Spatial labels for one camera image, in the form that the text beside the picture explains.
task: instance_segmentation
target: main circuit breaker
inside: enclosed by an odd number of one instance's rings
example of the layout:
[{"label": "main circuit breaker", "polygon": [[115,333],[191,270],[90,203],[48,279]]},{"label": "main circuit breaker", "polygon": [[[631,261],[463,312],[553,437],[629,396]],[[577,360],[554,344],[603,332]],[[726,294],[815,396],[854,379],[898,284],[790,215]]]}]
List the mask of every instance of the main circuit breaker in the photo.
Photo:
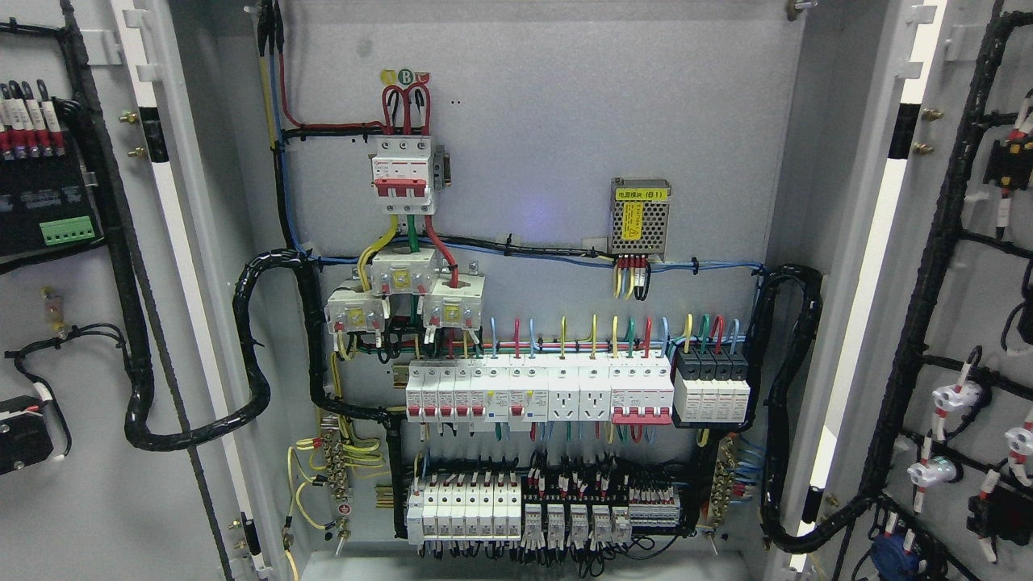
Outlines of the main circuit breaker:
[{"label": "main circuit breaker", "polygon": [[431,135],[374,140],[373,188],[386,214],[434,214],[436,193],[448,185],[447,154]]},{"label": "main circuit breaker", "polygon": [[536,422],[669,425],[675,388],[660,351],[414,361],[405,389],[410,422],[470,423],[514,431]]}]

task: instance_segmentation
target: cylindrical white connector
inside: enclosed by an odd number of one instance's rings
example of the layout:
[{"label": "cylindrical white connector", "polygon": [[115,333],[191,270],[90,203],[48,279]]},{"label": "cylindrical white connector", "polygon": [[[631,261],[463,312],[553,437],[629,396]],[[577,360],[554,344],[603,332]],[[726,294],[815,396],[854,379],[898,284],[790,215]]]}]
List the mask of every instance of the cylindrical white connector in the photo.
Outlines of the cylindrical white connector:
[{"label": "cylindrical white connector", "polygon": [[958,478],[958,467],[942,456],[934,456],[922,464],[915,462],[907,469],[911,482],[919,488],[929,488]]}]

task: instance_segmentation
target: green terminal block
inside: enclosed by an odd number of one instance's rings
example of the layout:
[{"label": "green terminal block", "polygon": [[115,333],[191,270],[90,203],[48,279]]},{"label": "green terminal block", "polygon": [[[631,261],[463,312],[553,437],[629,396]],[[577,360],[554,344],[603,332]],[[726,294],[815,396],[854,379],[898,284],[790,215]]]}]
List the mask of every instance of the green terminal block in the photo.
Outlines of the green terminal block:
[{"label": "green terminal block", "polygon": [[90,240],[96,236],[89,216],[42,222],[39,224],[39,230],[43,233],[43,241],[48,246]]}]

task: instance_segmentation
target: label sticker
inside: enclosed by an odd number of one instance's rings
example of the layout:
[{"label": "label sticker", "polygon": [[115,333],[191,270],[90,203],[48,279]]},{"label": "label sticker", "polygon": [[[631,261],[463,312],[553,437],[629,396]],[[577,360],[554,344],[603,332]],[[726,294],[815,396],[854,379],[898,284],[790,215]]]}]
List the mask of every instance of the label sticker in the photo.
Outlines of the label sticker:
[{"label": "label sticker", "polygon": [[621,238],[624,240],[641,240],[643,207],[641,202],[624,204],[624,219],[621,222]]},{"label": "label sticker", "polygon": [[614,197],[618,202],[666,202],[667,190],[660,187],[619,187]]}]

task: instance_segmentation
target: circuit breaker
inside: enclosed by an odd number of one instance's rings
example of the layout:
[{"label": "circuit breaker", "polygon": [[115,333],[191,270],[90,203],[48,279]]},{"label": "circuit breaker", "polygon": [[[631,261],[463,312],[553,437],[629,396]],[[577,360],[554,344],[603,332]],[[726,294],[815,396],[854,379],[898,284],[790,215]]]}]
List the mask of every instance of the circuit breaker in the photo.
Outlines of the circuit breaker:
[{"label": "circuit breaker", "polygon": [[430,135],[384,135],[374,145],[373,189],[384,213],[434,214],[448,183],[444,149]]}]

